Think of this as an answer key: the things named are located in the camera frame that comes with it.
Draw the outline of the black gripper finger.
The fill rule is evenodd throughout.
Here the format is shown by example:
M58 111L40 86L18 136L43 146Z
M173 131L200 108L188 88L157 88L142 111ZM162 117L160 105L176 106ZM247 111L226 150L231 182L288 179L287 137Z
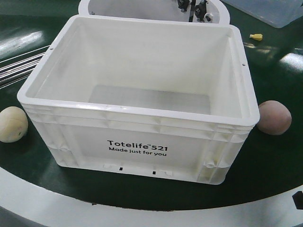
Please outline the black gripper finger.
M298 210L303 210L303 192L297 191L295 194L292 195L295 207Z

